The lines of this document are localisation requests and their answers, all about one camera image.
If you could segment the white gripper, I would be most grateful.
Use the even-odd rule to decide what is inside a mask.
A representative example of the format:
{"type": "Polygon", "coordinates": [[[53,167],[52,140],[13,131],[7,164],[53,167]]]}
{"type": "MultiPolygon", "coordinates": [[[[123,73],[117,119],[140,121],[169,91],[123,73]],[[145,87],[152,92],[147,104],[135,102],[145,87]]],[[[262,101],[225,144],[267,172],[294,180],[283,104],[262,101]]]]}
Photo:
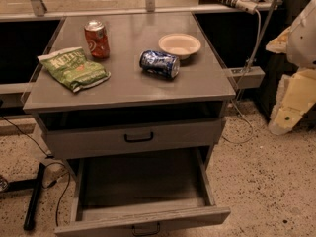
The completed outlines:
{"type": "Polygon", "coordinates": [[[288,27],[266,45],[266,50],[284,53],[298,70],[288,78],[287,88],[279,101],[278,110],[271,117],[268,128],[274,135],[293,130],[302,117],[315,105],[315,31],[288,27]]]}

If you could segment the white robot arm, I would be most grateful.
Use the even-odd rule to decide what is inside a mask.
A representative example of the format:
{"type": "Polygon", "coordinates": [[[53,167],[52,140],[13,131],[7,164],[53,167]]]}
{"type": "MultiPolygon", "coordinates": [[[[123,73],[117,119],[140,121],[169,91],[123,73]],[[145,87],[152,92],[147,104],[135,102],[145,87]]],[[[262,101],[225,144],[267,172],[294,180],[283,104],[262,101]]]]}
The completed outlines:
{"type": "Polygon", "coordinates": [[[310,1],[291,26],[266,45],[266,50],[284,53],[298,67],[292,76],[281,77],[269,122],[272,134],[283,135],[316,104],[316,0],[310,1]]]}

